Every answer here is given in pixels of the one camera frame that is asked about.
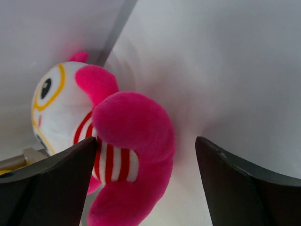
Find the white pink plush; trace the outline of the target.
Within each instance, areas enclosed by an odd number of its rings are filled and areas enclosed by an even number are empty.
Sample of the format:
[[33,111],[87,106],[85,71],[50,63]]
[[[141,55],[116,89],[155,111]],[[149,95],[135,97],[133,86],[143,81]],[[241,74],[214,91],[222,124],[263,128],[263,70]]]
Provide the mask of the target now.
[[172,122],[156,101],[120,91],[115,76],[81,51],[52,67],[33,94],[31,120],[49,155],[88,137],[97,152],[90,226],[137,226],[166,191],[175,154]]

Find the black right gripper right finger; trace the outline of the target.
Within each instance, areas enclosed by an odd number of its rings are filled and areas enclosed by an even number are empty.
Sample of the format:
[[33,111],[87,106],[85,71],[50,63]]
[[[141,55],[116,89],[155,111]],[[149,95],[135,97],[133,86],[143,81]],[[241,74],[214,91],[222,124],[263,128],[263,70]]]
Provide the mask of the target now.
[[196,156],[214,226],[299,226],[301,181],[197,137]]

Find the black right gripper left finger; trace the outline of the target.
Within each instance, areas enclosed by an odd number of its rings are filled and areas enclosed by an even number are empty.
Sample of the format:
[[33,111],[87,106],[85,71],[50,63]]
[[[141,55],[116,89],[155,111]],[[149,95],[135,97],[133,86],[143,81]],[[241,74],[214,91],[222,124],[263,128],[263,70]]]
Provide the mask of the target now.
[[97,151],[88,137],[0,177],[2,226],[78,226]]

